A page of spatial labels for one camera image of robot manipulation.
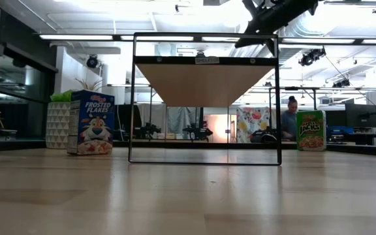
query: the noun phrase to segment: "frosted flakes cereal box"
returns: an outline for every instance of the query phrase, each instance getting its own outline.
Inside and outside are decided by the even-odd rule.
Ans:
[[[67,152],[112,153],[114,108],[114,96],[87,90],[72,93]]]
[[[326,113],[324,111],[298,112],[296,119],[298,150],[326,150]]]

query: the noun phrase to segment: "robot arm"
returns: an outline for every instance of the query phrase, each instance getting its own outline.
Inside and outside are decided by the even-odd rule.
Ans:
[[[255,8],[252,0],[242,0],[245,8],[251,13],[252,20],[248,23],[245,33],[272,34],[279,28],[297,18],[305,11],[314,15],[319,1],[324,0],[271,0],[274,6],[266,8],[263,1]],[[274,42],[265,39],[240,39],[234,46],[241,48],[254,44],[266,44],[274,54]]]

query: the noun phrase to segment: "shelf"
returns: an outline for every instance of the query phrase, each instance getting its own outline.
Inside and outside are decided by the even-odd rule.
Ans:
[[[240,57],[136,56],[134,60],[164,103],[179,107],[228,107],[278,62]]]

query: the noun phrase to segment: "wooden surface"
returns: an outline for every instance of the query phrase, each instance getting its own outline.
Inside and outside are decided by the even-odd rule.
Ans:
[[[113,157],[0,152],[0,234],[376,234],[376,157],[283,153],[275,167],[129,164],[125,148]]]
[[[232,105],[273,67],[250,65],[150,65],[137,67],[167,106]]]

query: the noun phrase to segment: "wooden board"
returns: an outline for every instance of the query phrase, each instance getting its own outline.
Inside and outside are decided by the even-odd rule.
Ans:
[[[273,67],[138,64],[167,106],[228,107]]]

